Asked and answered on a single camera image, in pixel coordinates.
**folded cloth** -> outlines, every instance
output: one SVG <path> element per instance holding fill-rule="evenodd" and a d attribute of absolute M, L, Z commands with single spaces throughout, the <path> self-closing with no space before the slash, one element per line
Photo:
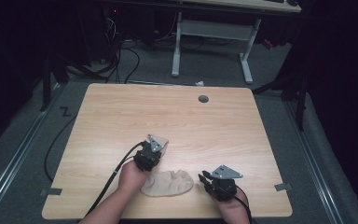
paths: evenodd
<path fill-rule="evenodd" d="M 141 192 L 151 197 L 174 196 L 189 191 L 194 181 L 186 171 L 166 171 L 147 178 Z"/>

